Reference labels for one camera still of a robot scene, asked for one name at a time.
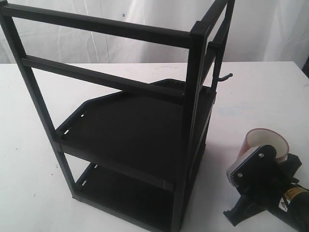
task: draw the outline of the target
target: metal hook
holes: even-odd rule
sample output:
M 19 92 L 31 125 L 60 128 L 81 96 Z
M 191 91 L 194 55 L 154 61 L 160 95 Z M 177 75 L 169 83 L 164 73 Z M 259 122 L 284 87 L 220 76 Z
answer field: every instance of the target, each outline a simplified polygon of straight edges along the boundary
M 230 74 L 228 74 L 228 75 L 226 75 L 226 76 L 224 76 L 224 77 L 221 77 L 221 78 L 219 78 L 218 79 L 218 81 L 226 81 L 228 78 L 230 78 L 230 77 L 232 77 L 233 76 L 233 74 L 232 73 L 230 73 Z

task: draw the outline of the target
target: white table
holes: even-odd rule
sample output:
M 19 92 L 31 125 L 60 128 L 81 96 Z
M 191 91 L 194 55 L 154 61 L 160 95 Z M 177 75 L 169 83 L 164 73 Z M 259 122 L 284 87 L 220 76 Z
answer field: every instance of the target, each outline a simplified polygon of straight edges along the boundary
M 80 64 L 153 82 L 185 79 L 186 64 Z M 309 79 L 293 62 L 224 63 L 207 137 L 206 155 L 185 218 L 184 232 L 293 231 L 268 212 L 233 227 L 222 212 L 239 198 L 226 177 L 247 131 L 265 127 L 282 134 L 303 166 L 309 187 Z M 83 101 L 115 90 L 35 70 L 57 127 Z M 211 76 L 206 80 L 209 85 Z M 69 189 L 15 64 L 0 65 L 0 231 L 141 232 L 135 225 L 71 198 Z M 74 178 L 86 163 L 68 156 Z

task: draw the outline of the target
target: tape roll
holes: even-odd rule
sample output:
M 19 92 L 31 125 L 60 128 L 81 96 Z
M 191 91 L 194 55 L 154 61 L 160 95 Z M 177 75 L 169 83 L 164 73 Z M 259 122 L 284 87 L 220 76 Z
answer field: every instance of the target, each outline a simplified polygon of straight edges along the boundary
M 255 146 L 272 145 L 277 152 L 276 162 L 281 163 L 287 160 L 290 147 L 285 138 L 273 130 L 256 128 L 250 130 L 241 146 L 238 157 Z

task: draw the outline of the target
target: black shelf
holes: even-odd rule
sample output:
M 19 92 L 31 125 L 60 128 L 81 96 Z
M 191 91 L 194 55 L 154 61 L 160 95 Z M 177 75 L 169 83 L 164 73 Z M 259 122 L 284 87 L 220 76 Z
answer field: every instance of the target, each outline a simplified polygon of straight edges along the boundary
M 90 164 L 77 181 L 81 195 L 152 231 L 170 231 L 173 194 L 145 182 Z
M 185 88 L 185 82 L 172 79 L 154 84 Z M 200 95 L 198 111 L 203 116 L 197 125 L 205 123 L 215 92 L 203 87 Z M 60 125 L 58 142 L 65 153 L 174 191 L 182 110 L 174 103 L 127 92 L 107 95 L 85 102 Z

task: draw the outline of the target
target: metal frame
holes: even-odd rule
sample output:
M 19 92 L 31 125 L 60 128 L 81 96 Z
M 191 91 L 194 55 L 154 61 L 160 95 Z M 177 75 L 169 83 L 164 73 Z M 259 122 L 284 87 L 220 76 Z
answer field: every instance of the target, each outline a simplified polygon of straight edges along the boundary
M 58 142 L 58 135 L 46 108 L 32 68 L 113 87 L 136 95 L 148 96 L 183 105 L 183 153 L 180 154 L 179 158 L 175 161 L 178 164 L 178 170 L 176 173 L 176 181 L 173 183 L 174 188 L 170 189 L 170 191 L 174 192 L 171 231 L 177 232 L 181 228 L 185 209 L 203 155 L 205 146 L 200 145 L 205 144 L 211 114 L 210 110 L 209 115 L 205 118 L 202 130 L 200 130 L 201 133 L 196 135 L 195 122 L 199 93 L 213 61 L 215 61 L 215 65 L 211 89 L 214 92 L 216 91 L 218 82 L 224 81 L 231 76 L 231 74 L 229 74 L 228 76 L 219 78 L 234 3 L 235 0 L 216 0 L 202 20 L 197 21 L 190 32 L 186 32 L 9 4 L 6 0 L 0 0 L 1 27 L 74 198 L 126 219 L 126 216 L 119 215 L 117 212 L 111 211 L 92 199 L 88 199 L 86 196 L 78 193 L 77 185 L 74 182 L 61 144 Z M 213 41 L 207 43 L 208 36 L 225 7 L 224 20 Z M 28 56 L 25 53 L 12 17 L 188 48 L 189 58 L 185 92 L 128 80 L 122 77 L 78 68 L 43 58 Z M 189 182 L 187 182 L 188 173 L 193 174 Z M 140 225 L 138 221 L 132 221 L 132 219 L 130 219 L 130 221 Z

